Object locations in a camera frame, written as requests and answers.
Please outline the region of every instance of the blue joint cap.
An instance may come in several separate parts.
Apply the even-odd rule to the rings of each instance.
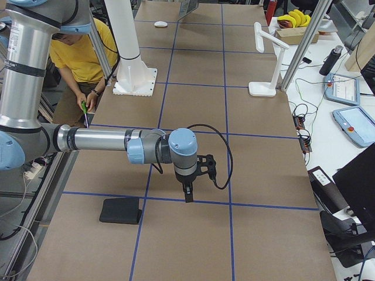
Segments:
[[[0,171],[21,167],[25,153],[14,138],[0,131]]]
[[[7,0],[8,3],[21,7],[34,7],[39,6],[48,0]]]
[[[86,25],[63,25],[61,26],[60,33],[64,34],[89,34],[91,31],[91,24]]]
[[[132,164],[144,164],[145,153],[141,138],[131,139],[128,142],[128,159]]]
[[[195,134],[186,128],[174,130],[168,139],[170,149],[181,156],[191,156],[198,150]]]

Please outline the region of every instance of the black water bottle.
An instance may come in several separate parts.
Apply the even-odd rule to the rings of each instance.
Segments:
[[[330,54],[329,54],[328,58],[324,62],[322,68],[319,70],[319,73],[321,75],[325,76],[330,72],[332,67],[335,65],[335,63],[337,62],[337,60],[341,56],[342,49],[343,49],[343,46],[337,45],[336,48],[334,48],[334,49],[332,49],[332,51],[330,51]]]

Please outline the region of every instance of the white desk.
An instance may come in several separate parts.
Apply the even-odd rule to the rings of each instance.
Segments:
[[[273,34],[274,30],[278,28],[276,18],[273,18],[269,27],[270,33]],[[323,84],[310,84],[298,78],[307,80],[309,82],[322,82],[323,76],[319,74],[319,69],[323,64],[324,59],[328,56],[330,51],[337,45],[342,45],[343,43],[336,33],[331,33],[329,35],[320,35],[319,40],[315,44],[311,44],[305,57],[312,60],[310,64],[303,63],[299,66],[299,70],[296,72],[294,79],[287,89],[287,96],[289,101],[295,104],[306,104],[308,106],[308,112],[314,112],[316,108],[312,105],[307,104],[301,100],[298,90],[296,88],[296,83],[302,94],[302,98],[316,106],[319,105],[323,96]],[[282,70],[286,70],[290,64],[294,53],[298,45],[292,45],[288,50],[285,51]],[[274,44],[275,53],[278,56],[280,48]],[[345,61],[349,58],[347,56],[342,56],[341,59],[336,63],[331,72],[336,72],[337,74],[343,74],[350,77],[357,77],[360,75],[358,72],[348,72],[345,69]],[[284,78],[286,71],[281,71],[281,76]],[[365,82],[364,78],[359,77],[360,81],[360,92],[365,94],[372,94],[371,89]],[[360,105],[375,118],[375,97],[371,96],[361,96]],[[341,128],[337,122],[333,119],[332,111],[339,108],[345,108],[348,105],[341,104],[334,101],[329,101],[323,98],[316,116],[313,122],[314,115],[307,115],[305,121],[306,129],[312,133],[312,152],[310,153],[310,160],[306,166],[309,170],[316,166],[320,166],[331,178],[345,164],[350,162],[354,157],[356,157],[364,148],[356,146],[346,135],[342,132]],[[344,268],[338,259],[332,258],[332,263],[335,268],[335,273],[337,280],[344,280],[347,277],[353,277],[353,274],[358,274],[360,271],[361,264],[352,266],[351,268]],[[362,279],[375,279],[375,259],[366,261],[364,267],[364,272]]]

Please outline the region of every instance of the red object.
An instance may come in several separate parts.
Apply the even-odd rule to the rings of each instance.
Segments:
[[[265,13],[265,20],[267,21],[267,25],[270,26],[271,19],[274,16],[276,10],[277,0],[270,0],[268,3],[267,11]]]

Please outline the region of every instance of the cardboard sheet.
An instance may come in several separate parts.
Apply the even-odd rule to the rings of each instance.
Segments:
[[[135,21],[142,60],[158,68],[152,97],[108,88],[92,128],[213,125],[229,140],[231,185],[194,182],[186,204],[173,166],[159,174],[125,152],[81,151],[29,281],[336,280],[285,94],[254,98],[270,81],[272,46],[255,51],[257,5],[200,4],[177,22],[179,3],[143,2]],[[168,22],[156,29],[158,20]],[[222,140],[194,128],[198,154],[214,155],[223,185]],[[103,200],[139,196],[139,225],[99,222]]]

